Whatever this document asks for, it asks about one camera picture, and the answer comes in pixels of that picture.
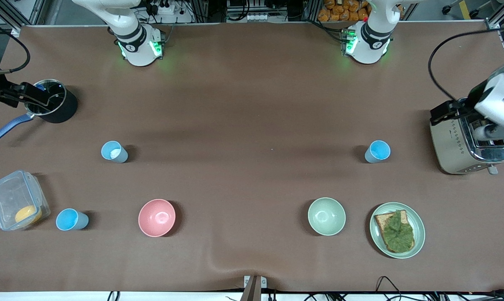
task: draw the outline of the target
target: blue cup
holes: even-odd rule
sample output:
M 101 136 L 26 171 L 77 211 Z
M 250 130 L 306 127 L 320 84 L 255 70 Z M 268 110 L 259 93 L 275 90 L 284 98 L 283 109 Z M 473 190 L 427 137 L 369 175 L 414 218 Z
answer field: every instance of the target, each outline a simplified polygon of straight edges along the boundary
M 63 231 L 83 229 L 88 225 L 88 216 L 78 210 L 68 208 L 57 215 L 55 225 Z
M 102 157 L 116 163 L 123 163 L 127 160 L 127 152 L 120 143 L 109 141 L 102 146 Z
M 389 145 L 382 140 L 373 141 L 365 152 L 365 160 L 369 163 L 378 163 L 386 160 L 391 154 Z

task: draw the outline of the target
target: green led light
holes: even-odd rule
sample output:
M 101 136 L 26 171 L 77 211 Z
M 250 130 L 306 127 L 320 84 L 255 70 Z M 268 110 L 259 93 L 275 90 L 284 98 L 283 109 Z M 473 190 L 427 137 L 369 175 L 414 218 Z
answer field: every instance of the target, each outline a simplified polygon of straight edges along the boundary
M 358 37 L 355 36 L 354 39 L 347 44 L 347 53 L 352 54 L 354 49 L 356 48 L 356 44 L 358 43 Z
M 387 40 L 386 44 L 384 45 L 384 51 L 382 52 L 382 55 L 386 54 L 386 51 L 387 51 L 387 46 L 389 45 L 389 42 L 391 40 Z
M 120 45 L 120 43 L 118 43 L 118 46 L 120 47 L 120 51 L 122 51 L 122 56 L 126 57 L 126 53 L 124 52 L 124 48 L 122 48 L 122 45 Z
M 150 47 L 151 47 L 151 49 L 153 51 L 153 54 L 155 56 L 160 56 L 161 53 L 163 53 L 162 50 L 161 50 L 161 44 L 160 43 L 154 43 L 154 42 L 150 41 Z

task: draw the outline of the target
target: blue pan handle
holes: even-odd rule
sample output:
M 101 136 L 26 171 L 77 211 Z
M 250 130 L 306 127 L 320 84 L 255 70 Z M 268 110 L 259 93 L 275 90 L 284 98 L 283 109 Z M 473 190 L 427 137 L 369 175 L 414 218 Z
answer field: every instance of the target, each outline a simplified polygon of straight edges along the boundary
M 31 113 L 27 113 L 27 114 L 23 114 L 22 116 L 18 116 L 17 118 L 11 120 L 4 127 L 0 128 L 0 138 L 5 136 L 6 133 L 8 133 L 11 129 L 15 128 L 15 126 L 17 126 L 18 124 L 33 120 L 34 116 L 35 115 L 33 115 Z

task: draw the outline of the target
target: white powder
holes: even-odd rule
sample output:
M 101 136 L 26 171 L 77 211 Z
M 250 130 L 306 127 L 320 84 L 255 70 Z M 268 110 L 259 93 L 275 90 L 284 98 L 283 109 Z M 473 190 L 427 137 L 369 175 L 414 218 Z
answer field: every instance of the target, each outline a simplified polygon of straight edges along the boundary
M 119 154 L 120 154 L 120 148 L 113 149 L 111 151 L 111 159 L 118 157 Z

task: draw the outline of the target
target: light green bowl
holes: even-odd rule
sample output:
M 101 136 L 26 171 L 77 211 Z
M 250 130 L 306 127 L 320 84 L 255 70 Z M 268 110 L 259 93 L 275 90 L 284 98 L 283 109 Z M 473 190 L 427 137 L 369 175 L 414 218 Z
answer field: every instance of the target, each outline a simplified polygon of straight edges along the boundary
M 311 203 L 308 221 L 315 232 L 321 235 L 336 235 L 345 226 L 345 209 L 336 200 L 320 198 Z
M 395 212 L 396 210 L 406 210 L 408 223 L 410 223 L 412 228 L 414 228 L 414 247 L 410 251 L 404 253 L 394 253 L 387 249 L 386 243 L 384 242 L 382 235 L 380 234 L 380 229 L 378 228 L 377 221 L 376 219 L 374 219 L 375 215 Z M 384 254 L 390 257 L 397 259 L 407 259 L 418 254 L 425 244 L 425 226 L 423 225 L 421 217 L 412 208 L 406 206 L 405 204 L 397 202 L 389 202 L 378 206 L 378 208 L 373 212 L 371 216 L 369 231 L 371 232 L 371 238 L 380 249 L 380 251 L 384 252 Z

